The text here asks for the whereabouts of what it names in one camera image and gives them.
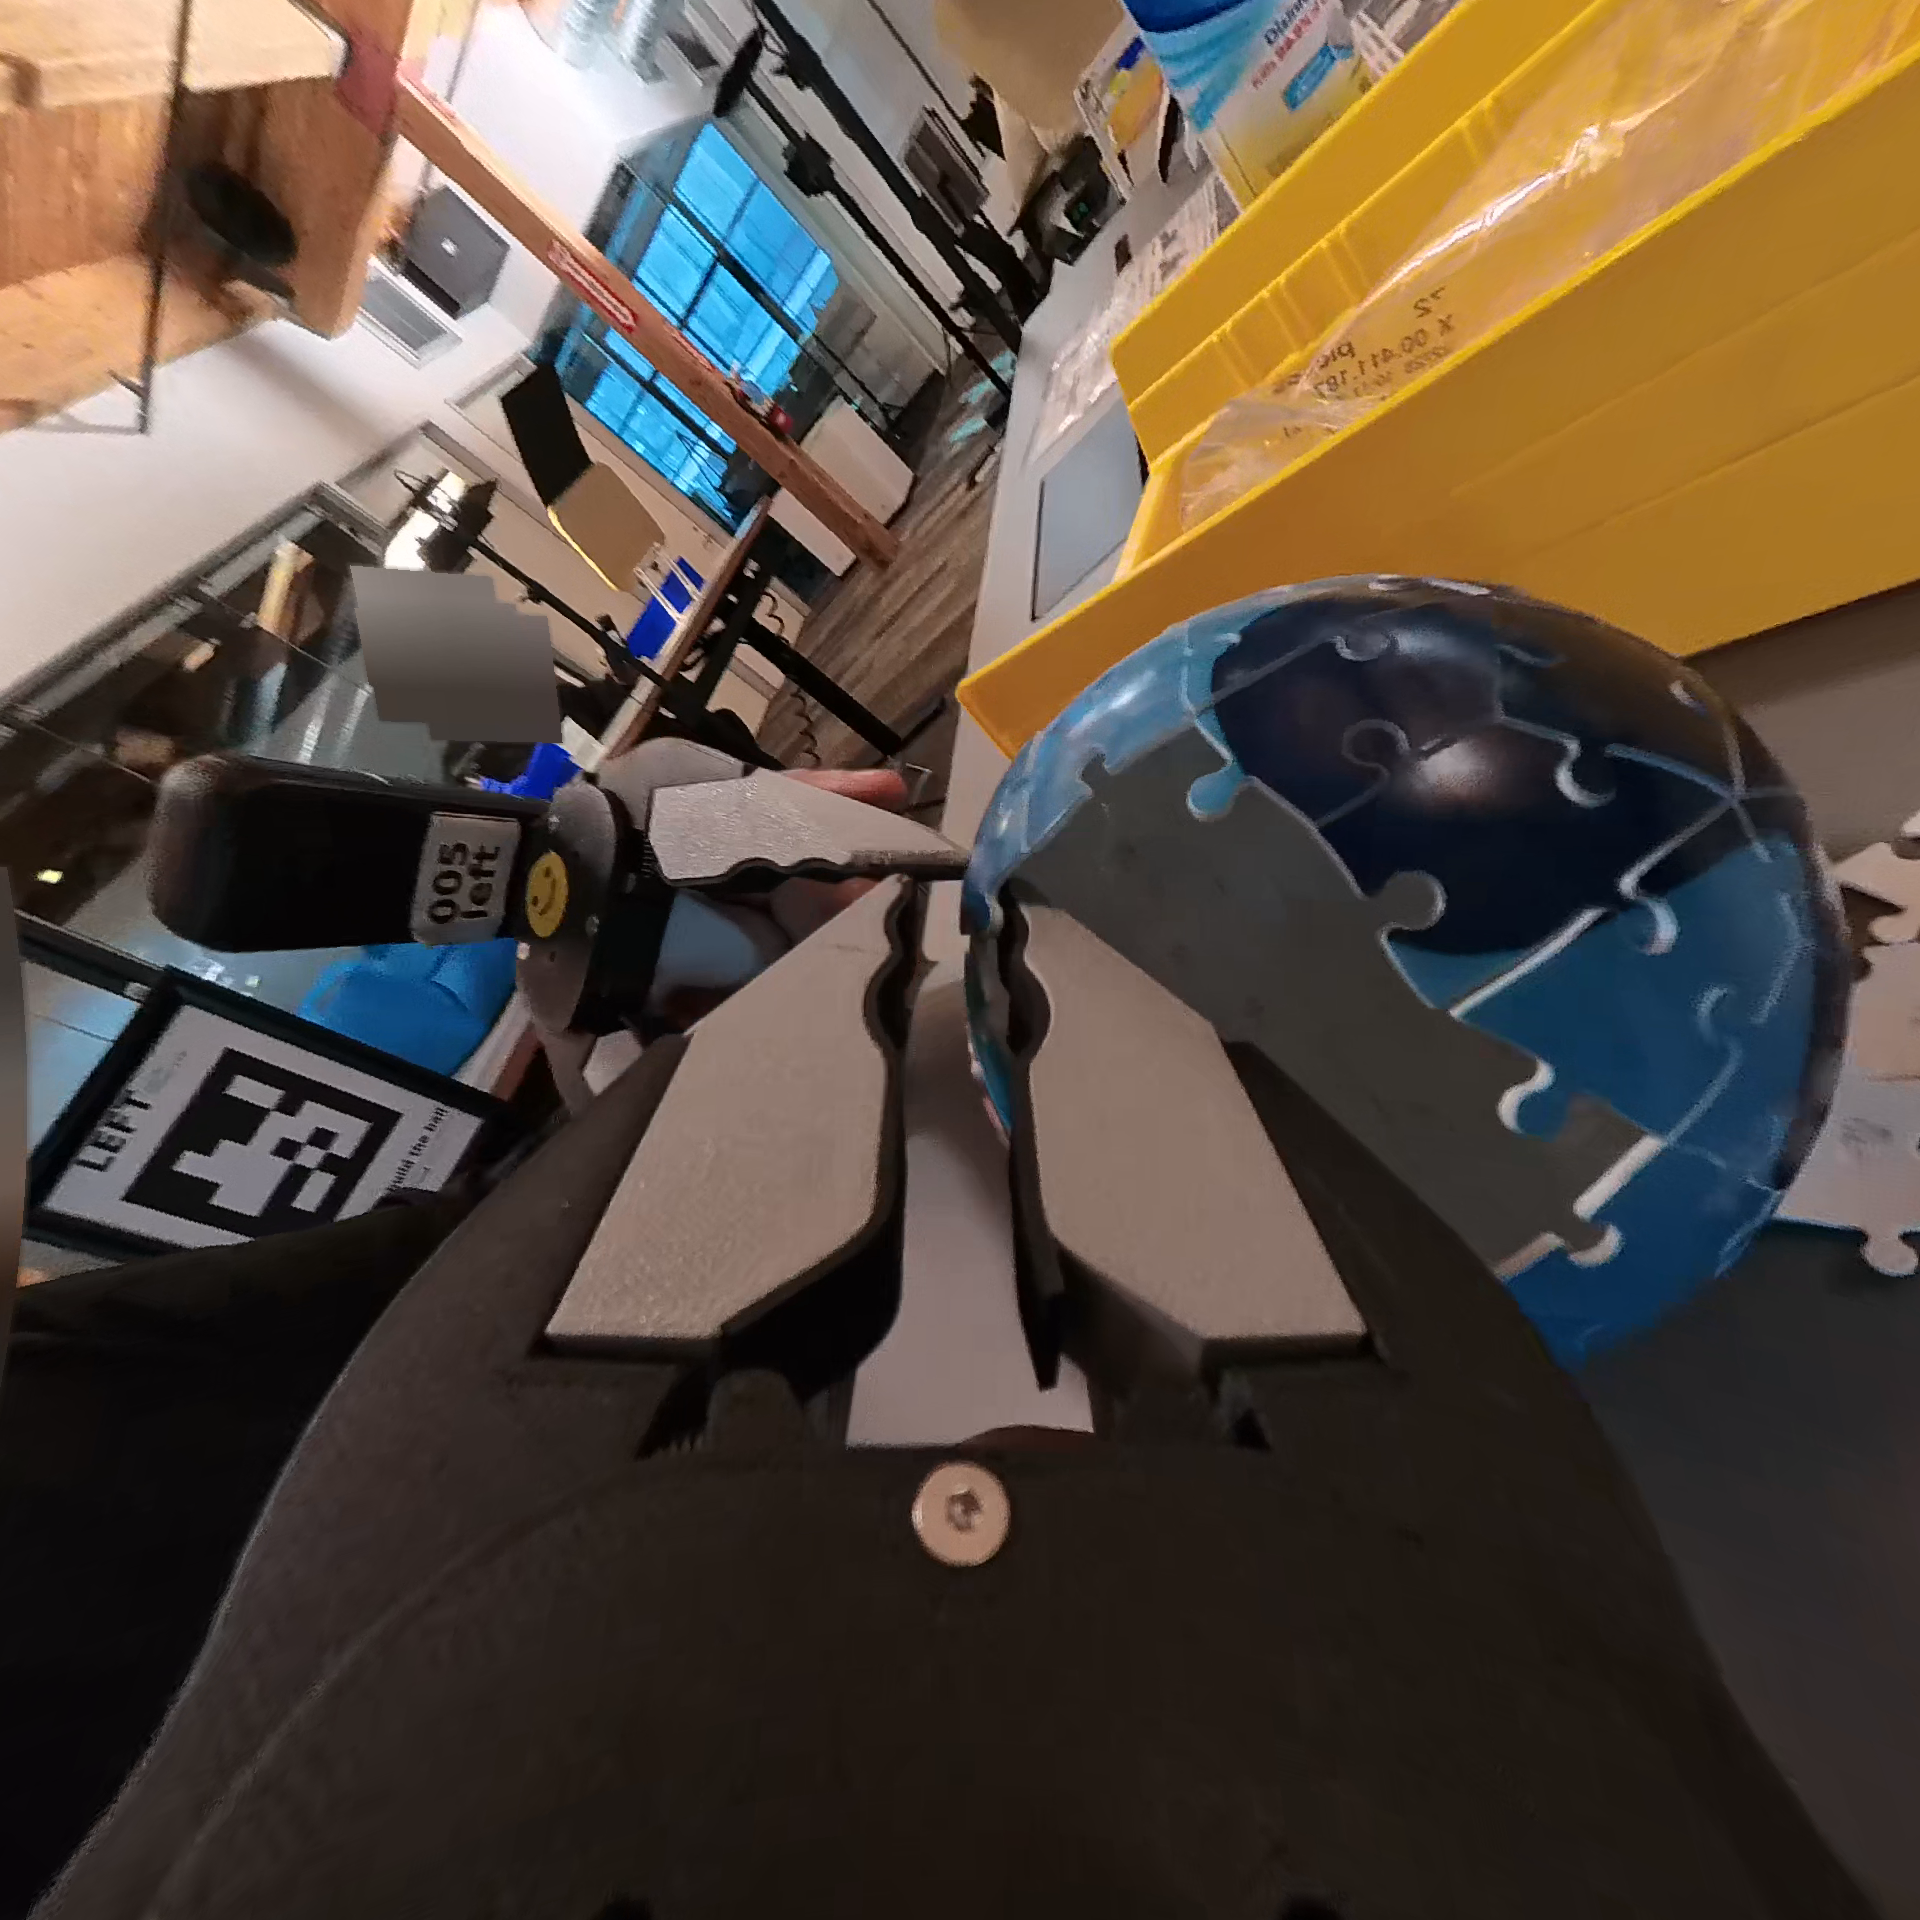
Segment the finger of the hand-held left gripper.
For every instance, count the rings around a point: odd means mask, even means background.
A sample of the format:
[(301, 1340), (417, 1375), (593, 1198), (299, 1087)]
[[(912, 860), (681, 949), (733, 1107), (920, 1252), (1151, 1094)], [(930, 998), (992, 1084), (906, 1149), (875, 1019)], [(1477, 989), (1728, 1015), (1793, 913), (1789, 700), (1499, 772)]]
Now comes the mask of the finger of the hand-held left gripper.
[(824, 924), (872, 881), (781, 881), (739, 899), (675, 891), (665, 918), (665, 1028), (689, 1031)]
[(959, 881), (968, 853), (902, 813), (792, 775), (661, 787), (645, 841), (681, 891), (766, 891), (785, 881)]

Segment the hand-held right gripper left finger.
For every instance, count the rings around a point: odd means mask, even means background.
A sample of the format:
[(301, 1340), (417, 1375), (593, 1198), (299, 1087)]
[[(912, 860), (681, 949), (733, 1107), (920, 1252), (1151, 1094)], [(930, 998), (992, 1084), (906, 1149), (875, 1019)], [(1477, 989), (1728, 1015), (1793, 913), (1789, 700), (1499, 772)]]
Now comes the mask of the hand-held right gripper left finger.
[(699, 1442), (773, 1378), (815, 1442), (902, 1295), (905, 1038), (920, 890), (879, 881), (701, 1019), (543, 1326), (543, 1382)]

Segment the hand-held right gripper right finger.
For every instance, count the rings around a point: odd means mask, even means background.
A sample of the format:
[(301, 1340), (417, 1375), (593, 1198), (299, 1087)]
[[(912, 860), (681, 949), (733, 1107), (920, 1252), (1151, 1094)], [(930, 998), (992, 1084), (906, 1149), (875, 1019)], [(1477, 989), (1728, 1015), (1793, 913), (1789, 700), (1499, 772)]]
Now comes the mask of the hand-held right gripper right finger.
[(1211, 1022), (1051, 903), (1000, 909), (1015, 1285), (1035, 1374), (1213, 1385), (1367, 1326)]

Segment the blue cartoon puzzle ball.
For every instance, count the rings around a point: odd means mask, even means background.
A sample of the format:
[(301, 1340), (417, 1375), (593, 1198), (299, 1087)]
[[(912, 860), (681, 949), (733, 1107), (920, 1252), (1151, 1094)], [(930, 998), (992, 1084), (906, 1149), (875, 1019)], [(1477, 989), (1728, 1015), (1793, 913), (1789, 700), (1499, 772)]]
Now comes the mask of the blue cartoon puzzle ball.
[(961, 893), (1011, 1108), (1006, 905), (1051, 905), (1277, 1069), (1576, 1369), (1717, 1282), (1833, 1102), (1850, 993), (1808, 806), (1742, 714), (1507, 588), (1290, 583), (1032, 734)]

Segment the pile of puzzle pieces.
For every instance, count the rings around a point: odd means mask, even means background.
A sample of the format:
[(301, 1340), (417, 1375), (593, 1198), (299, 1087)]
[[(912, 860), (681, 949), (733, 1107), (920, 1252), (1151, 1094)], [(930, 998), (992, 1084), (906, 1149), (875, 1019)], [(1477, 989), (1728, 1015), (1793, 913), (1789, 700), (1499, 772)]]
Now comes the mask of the pile of puzzle pieces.
[(1845, 1233), (1889, 1281), (1915, 1276), (1918, 1252), (1918, 818), (1893, 841), (1835, 869), (1841, 891), (1879, 905), (1867, 925), (1840, 1077), (1827, 1117), (1777, 1215)]

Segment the blue plastic thing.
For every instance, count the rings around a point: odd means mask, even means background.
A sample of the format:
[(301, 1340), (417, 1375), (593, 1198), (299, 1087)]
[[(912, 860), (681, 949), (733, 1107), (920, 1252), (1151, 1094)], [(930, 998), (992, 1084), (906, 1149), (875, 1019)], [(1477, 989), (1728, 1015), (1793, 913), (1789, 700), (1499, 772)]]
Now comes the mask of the blue plastic thing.
[(427, 1073), (462, 1069), (517, 986), (517, 943), (382, 943), (326, 966), (296, 1015)]

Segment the beige studio panel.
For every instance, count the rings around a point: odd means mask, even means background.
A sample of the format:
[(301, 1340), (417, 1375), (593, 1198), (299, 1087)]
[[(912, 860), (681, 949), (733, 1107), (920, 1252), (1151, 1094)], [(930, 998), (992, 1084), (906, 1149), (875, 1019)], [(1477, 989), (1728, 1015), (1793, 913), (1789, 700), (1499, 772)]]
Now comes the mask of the beige studio panel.
[(665, 530), (613, 467), (587, 461), (543, 509), (554, 533), (613, 591), (637, 594)]

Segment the white low cabinet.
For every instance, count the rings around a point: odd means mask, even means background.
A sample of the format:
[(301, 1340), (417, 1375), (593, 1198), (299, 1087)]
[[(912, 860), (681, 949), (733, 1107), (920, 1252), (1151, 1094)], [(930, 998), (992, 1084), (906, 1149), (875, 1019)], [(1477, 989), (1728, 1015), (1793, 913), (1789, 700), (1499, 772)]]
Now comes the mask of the white low cabinet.
[[(887, 446), (872, 425), (842, 398), (832, 401), (807, 429), (800, 450), (875, 522), (889, 526), (913, 486), (912, 468)], [(773, 495), (773, 523), (792, 537), (839, 581), (856, 554), (824, 522), (784, 486)]]

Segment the long wooden beam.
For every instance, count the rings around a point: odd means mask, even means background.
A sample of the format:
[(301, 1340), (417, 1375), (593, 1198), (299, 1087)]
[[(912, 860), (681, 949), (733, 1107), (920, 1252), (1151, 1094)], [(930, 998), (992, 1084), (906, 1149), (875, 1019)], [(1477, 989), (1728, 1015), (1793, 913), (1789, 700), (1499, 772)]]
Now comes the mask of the long wooden beam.
[(442, 171), (521, 249), (629, 341), (703, 417), (727, 429), (773, 483), (834, 539), (875, 567), (893, 565), (897, 539), (887, 523), (817, 467), (790, 437), (769, 427), (681, 330), (630, 287), (613, 260), (558, 215), (487, 147), (409, 63), (392, 81), (391, 131)]

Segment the large glass window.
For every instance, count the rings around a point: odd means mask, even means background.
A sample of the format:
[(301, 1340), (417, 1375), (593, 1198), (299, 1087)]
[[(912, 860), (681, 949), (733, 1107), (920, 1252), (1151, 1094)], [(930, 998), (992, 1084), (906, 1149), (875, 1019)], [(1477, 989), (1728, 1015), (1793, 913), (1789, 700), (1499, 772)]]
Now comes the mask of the large glass window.
[[(585, 233), (697, 353), (769, 403), (790, 437), (840, 393), (822, 338), (840, 290), (832, 255), (718, 125), (618, 161)], [(735, 433), (582, 300), (550, 303), (534, 356), (641, 467), (723, 527), (773, 492)]]

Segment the person's black clothing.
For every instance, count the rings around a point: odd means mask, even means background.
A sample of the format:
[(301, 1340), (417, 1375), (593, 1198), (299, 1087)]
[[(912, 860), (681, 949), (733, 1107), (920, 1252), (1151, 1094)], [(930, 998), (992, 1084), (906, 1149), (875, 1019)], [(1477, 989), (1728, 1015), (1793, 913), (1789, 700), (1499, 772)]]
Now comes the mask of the person's black clothing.
[(445, 1191), (43, 1281), (2, 1396), (2, 1915), (151, 1746), (281, 1466), (463, 1220)]

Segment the wooden box structure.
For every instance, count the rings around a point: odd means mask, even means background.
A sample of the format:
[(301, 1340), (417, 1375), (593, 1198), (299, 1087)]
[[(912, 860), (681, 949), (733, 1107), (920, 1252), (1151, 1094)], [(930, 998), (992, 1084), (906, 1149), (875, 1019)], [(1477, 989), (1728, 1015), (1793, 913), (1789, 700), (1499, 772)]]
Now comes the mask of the wooden box structure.
[(392, 95), (441, 6), (2, 5), (2, 427), (262, 319), (353, 319), (392, 164)]

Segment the blue white carton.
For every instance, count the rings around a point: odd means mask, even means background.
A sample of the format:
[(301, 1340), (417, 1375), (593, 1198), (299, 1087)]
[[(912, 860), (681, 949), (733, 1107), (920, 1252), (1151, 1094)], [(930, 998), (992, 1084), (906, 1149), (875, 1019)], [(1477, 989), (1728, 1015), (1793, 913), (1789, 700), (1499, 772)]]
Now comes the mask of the blue white carton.
[(1376, 82), (1338, 2), (1126, 2), (1237, 207)]

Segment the clear plastic bag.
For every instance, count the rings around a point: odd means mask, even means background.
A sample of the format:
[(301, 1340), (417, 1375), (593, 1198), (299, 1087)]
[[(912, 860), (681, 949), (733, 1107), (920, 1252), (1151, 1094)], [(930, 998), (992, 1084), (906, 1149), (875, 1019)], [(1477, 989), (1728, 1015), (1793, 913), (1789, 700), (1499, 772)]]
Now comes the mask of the clear plastic bag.
[(1355, 425), (1915, 43), (1915, 2), (1595, 5), (1407, 166), (1416, 222), (1181, 463), (1181, 527)]

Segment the black wall speaker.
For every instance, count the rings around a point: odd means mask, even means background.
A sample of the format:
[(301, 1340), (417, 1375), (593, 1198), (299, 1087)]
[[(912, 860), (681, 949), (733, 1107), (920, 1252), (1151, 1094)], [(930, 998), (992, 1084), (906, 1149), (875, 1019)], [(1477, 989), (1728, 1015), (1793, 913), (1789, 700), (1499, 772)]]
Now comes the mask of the black wall speaker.
[(451, 185), (425, 193), (399, 241), (397, 271), (451, 319), (487, 306), (511, 241)]

